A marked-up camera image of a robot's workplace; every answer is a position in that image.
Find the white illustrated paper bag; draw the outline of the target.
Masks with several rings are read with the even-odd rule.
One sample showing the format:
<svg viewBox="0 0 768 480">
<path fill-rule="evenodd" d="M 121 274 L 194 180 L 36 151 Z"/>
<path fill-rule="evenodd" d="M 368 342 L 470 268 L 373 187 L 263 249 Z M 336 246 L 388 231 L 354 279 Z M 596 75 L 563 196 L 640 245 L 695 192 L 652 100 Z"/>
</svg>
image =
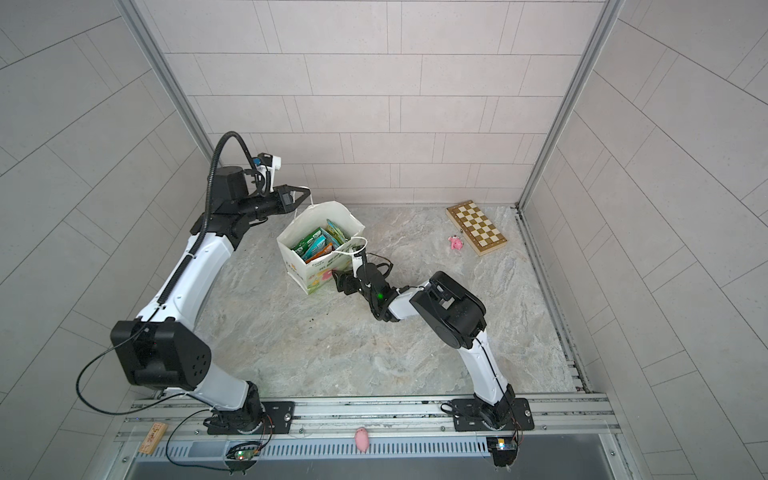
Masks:
<svg viewBox="0 0 768 480">
<path fill-rule="evenodd" d="M 288 275 L 306 294 L 351 265 L 365 226 L 336 201 L 310 205 L 277 237 Z"/>
</svg>

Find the green Fox's spring tea bag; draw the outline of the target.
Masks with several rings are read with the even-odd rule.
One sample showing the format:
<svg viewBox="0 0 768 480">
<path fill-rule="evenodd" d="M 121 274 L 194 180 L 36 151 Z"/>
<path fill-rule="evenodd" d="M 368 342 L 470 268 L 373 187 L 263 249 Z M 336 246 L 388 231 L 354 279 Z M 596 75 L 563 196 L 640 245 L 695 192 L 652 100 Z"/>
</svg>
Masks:
<svg viewBox="0 0 768 480">
<path fill-rule="evenodd" d="M 311 233 L 309 233 L 306 237 L 304 237 L 302 240 L 300 240 L 294 247 L 293 251 L 299 255 L 300 257 L 304 256 L 305 253 L 311 249 L 313 244 L 320 238 L 323 238 L 324 235 L 322 233 L 322 228 L 318 227 Z"/>
</svg>

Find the teal Fox's candy bag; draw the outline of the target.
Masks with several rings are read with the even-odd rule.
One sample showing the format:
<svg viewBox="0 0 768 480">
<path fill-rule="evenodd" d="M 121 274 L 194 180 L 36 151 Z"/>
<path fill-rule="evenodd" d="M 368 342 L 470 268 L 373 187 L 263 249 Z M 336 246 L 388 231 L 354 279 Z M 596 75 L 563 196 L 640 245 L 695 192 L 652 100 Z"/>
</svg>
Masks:
<svg viewBox="0 0 768 480">
<path fill-rule="evenodd" d="M 327 244 L 326 236 L 323 233 L 320 233 L 320 235 L 312 242 L 312 244 L 307 248 L 307 251 L 302 256 L 302 259 L 305 263 L 316 254 L 318 250 L 323 249 Z"/>
</svg>

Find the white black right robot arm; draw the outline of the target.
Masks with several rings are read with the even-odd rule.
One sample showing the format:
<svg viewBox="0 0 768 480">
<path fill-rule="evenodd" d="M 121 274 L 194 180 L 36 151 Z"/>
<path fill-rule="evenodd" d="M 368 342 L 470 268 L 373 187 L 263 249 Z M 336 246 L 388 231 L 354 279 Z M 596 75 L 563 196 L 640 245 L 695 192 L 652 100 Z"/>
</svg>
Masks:
<svg viewBox="0 0 768 480">
<path fill-rule="evenodd" d="M 480 422 L 490 430 L 519 430 L 515 392 L 501 373 L 488 340 L 486 308 L 448 274 L 439 271 L 417 287 L 394 288 L 387 272 L 366 263 L 351 271 L 335 271 L 338 291 L 362 295 L 372 315 L 386 322 L 421 317 L 446 345 L 458 351 L 473 384 L 467 406 L 445 402 L 441 410 L 457 419 Z"/>
</svg>

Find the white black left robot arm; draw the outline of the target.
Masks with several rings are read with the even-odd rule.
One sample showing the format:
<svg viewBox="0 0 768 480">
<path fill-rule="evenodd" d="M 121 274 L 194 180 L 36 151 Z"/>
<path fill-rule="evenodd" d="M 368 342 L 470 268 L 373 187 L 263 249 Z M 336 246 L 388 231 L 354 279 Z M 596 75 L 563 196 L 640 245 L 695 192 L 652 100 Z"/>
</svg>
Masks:
<svg viewBox="0 0 768 480">
<path fill-rule="evenodd" d="M 211 177 L 205 210 L 194 224 L 187 248 L 162 289 L 131 321 L 120 321 L 110 340 L 128 382 L 153 390 L 171 389 L 211 408 L 204 424 L 210 435 L 251 434 L 272 420 L 257 386 L 238 379 L 213 361 L 195 324 L 219 271 L 245 233 L 272 215 L 292 213 L 307 200 L 306 187 L 272 186 L 271 168 L 258 168 L 261 192 L 250 192 L 247 171 L 222 167 Z"/>
</svg>

